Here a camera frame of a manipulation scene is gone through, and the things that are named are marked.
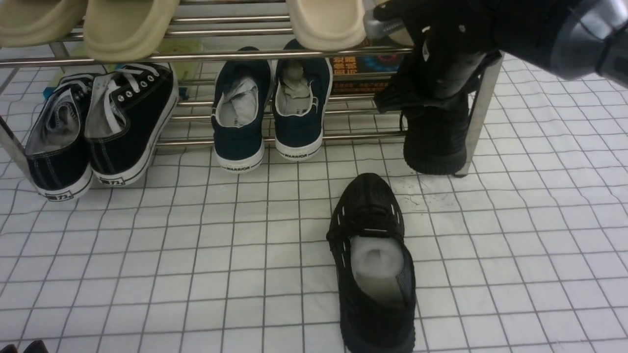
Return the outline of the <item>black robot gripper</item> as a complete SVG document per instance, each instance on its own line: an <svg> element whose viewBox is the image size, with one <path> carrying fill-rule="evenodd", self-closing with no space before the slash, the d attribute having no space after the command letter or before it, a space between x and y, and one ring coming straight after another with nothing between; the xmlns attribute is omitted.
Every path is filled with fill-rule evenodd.
<svg viewBox="0 0 628 353"><path fill-rule="evenodd" d="M399 19L411 37L424 36L416 54L405 56L387 87L375 94L379 112L465 110L478 77L494 61L497 33L511 29L520 5L518 0L388 0L375 7L377 20Z"/></svg>

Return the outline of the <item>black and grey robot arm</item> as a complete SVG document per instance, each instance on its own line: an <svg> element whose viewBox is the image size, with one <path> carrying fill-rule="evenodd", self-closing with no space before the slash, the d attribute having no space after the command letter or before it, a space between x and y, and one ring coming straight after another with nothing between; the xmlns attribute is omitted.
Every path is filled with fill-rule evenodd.
<svg viewBox="0 0 628 353"><path fill-rule="evenodd" d="M406 30L414 43L379 112L452 110L508 53L562 79L598 74L627 85L625 0L389 0L367 10L367 37Z"/></svg>

